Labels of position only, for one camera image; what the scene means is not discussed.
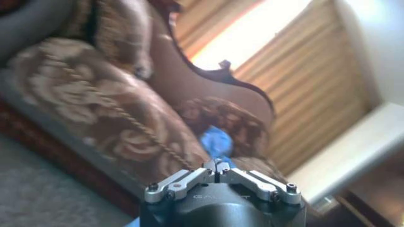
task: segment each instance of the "screw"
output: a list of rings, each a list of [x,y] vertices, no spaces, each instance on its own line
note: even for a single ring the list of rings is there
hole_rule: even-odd
[[[151,183],[148,186],[148,191],[155,192],[159,189],[159,184],[158,183]]]
[[[288,193],[296,193],[296,191],[298,191],[298,186],[296,186],[294,183],[288,183],[288,184],[286,185],[286,191],[287,191]]]
[[[271,201],[278,202],[280,200],[279,192],[274,192],[271,194]]]
[[[219,66],[223,69],[230,69],[231,65],[232,65],[232,63],[226,59],[222,62],[219,62]]]
[[[168,191],[166,194],[167,200],[174,200],[176,198],[176,194],[174,191]]]

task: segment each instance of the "brown fabric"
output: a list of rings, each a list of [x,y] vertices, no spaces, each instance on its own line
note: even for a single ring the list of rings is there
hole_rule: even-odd
[[[148,79],[152,74],[151,33],[146,0],[79,0],[60,36],[95,40],[96,48],[112,64]]]
[[[62,28],[59,35],[70,38],[86,37],[86,24],[92,11],[94,0],[76,0],[76,6],[66,27]]]
[[[144,0],[99,0],[98,49],[111,63],[143,79],[152,74],[151,32]]]
[[[210,160],[154,90],[88,44],[51,38],[23,51],[12,65],[26,100],[142,183]]]
[[[232,102],[207,97],[179,105],[176,111],[196,136],[208,127],[224,130],[234,140],[234,157],[259,156],[268,146],[264,123]]]

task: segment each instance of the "window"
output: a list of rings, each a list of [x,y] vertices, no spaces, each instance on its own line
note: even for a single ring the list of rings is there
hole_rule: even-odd
[[[231,61],[235,70],[266,46],[311,0],[266,0],[219,34],[191,58],[206,70]]]

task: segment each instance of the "wooden blind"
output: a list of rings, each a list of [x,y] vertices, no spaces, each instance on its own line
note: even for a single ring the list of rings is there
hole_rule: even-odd
[[[239,67],[274,100],[267,157],[290,174],[368,113],[356,61],[332,0],[315,0]]]
[[[186,55],[202,50],[220,32],[262,0],[178,0],[176,38]]]

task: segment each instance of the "blue cloth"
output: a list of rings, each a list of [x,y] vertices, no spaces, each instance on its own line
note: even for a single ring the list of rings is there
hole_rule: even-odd
[[[228,163],[231,168],[236,167],[230,158],[234,149],[234,140],[223,130],[211,126],[200,137],[200,143],[211,158],[220,158]]]
[[[140,227],[140,218],[136,218],[126,227]]]

